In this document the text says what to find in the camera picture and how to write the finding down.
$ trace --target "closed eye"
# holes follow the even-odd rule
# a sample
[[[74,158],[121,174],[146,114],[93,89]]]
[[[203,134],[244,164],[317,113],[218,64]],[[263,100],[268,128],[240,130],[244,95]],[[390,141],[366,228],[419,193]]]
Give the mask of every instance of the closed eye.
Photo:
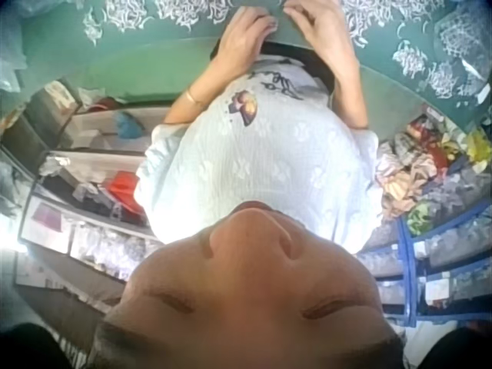
[[[322,319],[323,317],[327,317],[330,314],[333,314],[336,311],[341,309],[349,308],[351,306],[357,306],[359,304],[354,303],[353,301],[332,301],[330,303],[326,303],[323,301],[319,304],[316,304],[313,307],[308,308],[307,310],[302,311],[302,317],[304,319],[308,319],[310,321],[314,321],[317,319]]]
[[[158,298],[160,301],[164,302],[170,308],[183,314],[194,313],[194,308],[182,299],[172,296],[170,294],[155,294],[154,297]]]

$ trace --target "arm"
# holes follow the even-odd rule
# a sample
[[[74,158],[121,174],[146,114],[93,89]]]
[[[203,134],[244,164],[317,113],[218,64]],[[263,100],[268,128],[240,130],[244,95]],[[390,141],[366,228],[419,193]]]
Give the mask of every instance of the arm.
[[[171,106],[164,123],[193,122],[236,78],[248,72],[277,21],[267,9],[240,7],[227,26],[217,56]]]
[[[287,0],[284,12],[333,72],[334,112],[349,128],[367,128],[360,66],[340,0]]]
[[[205,71],[173,103],[164,118],[166,125],[192,123],[230,83],[212,61]]]
[[[352,129],[367,129],[367,110],[362,93],[361,77],[335,81],[333,111]]]

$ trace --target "white shirt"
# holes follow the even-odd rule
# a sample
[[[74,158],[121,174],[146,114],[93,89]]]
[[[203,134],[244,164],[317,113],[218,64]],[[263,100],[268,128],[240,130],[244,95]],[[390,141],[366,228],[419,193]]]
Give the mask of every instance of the white shirt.
[[[377,136],[349,129],[298,65],[258,62],[183,137],[153,133],[135,198],[165,244],[261,201],[351,253],[381,223]]]

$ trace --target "blue cloth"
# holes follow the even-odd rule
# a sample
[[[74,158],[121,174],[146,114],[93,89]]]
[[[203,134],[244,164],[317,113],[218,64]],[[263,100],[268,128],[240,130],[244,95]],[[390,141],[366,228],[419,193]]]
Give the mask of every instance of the blue cloth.
[[[144,129],[130,114],[117,111],[115,114],[118,137],[123,139],[140,138],[144,135]]]

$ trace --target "gold bracelet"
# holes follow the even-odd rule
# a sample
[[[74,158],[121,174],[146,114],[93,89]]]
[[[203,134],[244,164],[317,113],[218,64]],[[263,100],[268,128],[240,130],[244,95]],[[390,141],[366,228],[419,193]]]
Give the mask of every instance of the gold bracelet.
[[[201,103],[201,102],[199,102],[199,101],[196,101],[196,100],[194,99],[194,97],[193,97],[193,96],[191,96],[191,93],[190,93],[190,88],[189,88],[189,87],[186,89],[185,95],[186,95],[186,98],[187,98],[189,101],[191,101],[193,104],[198,105],[198,106],[200,106],[200,107],[203,107],[203,106],[204,106],[204,104],[203,104],[203,103]]]

